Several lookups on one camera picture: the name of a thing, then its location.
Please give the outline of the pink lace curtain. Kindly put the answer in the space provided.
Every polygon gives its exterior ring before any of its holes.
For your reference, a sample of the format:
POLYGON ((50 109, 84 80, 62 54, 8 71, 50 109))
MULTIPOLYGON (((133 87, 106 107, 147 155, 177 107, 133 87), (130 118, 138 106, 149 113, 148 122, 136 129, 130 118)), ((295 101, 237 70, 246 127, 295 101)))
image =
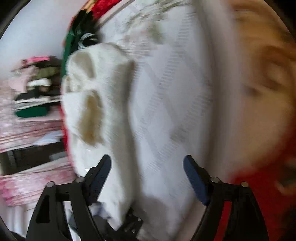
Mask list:
POLYGON ((63 152, 60 103, 18 109, 19 94, 1 81, 1 198, 7 206, 36 202, 49 181, 65 184, 75 178, 63 152))

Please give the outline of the white dotted-lattice floral bedsheet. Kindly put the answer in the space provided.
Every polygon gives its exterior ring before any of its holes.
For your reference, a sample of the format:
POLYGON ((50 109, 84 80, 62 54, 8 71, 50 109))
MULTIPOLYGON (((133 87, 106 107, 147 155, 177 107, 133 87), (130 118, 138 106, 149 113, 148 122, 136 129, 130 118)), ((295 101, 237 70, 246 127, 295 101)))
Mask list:
POLYGON ((187 240, 203 207, 183 169, 191 155, 226 180, 230 18, 225 1, 121 1, 99 23, 135 61, 128 119, 138 168, 140 240, 187 240))

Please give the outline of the fluffy white knit sweater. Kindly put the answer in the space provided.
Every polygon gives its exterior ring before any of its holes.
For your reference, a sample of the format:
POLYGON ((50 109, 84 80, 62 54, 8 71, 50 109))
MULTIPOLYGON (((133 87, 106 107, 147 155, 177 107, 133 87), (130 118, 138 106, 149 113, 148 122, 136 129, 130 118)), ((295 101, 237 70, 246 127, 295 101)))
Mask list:
POLYGON ((136 171, 128 123, 132 60, 115 44, 101 43, 69 56, 62 80, 62 109, 68 148, 80 176, 104 155, 111 171, 98 200, 119 228, 135 196, 136 171))

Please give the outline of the dark green striped-cuff sweater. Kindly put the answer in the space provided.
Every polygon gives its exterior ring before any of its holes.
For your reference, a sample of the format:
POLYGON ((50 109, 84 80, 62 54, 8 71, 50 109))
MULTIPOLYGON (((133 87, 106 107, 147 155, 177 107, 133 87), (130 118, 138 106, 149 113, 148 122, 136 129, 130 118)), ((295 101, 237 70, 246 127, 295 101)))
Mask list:
POLYGON ((61 78, 66 71, 68 57, 77 50, 84 49, 91 45, 99 43, 99 37, 96 34, 96 21, 93 18, 93 12, 87 12, 85 9, 79 11, 74 18, 65 40, 65 47, 61 65, 61 78))

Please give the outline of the pile of folded clothes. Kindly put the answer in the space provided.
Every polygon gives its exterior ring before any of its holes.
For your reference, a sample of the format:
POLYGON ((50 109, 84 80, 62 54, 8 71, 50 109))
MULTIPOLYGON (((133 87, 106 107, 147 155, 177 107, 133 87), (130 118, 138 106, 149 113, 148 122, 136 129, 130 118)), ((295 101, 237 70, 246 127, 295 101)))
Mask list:
POLYGON ((15 115, 20 119, 46 119, 61 101, 61 64, 55 56, 22 59, 11 71, 15 115))

